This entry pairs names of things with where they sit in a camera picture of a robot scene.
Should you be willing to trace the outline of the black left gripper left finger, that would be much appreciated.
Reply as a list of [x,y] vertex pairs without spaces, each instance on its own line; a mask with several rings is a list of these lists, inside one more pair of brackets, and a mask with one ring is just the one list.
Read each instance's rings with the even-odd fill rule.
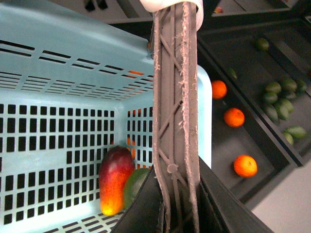
[[113,233],[165,232],[165,207],[155,169],[151,168],[134,201],[113,227]]

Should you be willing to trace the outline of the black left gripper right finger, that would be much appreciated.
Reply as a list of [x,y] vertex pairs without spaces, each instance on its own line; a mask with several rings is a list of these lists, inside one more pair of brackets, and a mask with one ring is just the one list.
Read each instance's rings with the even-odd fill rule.
[[196,187],[201,233],[268,233],[270,228],[241,203],[198,158],[200,181]]

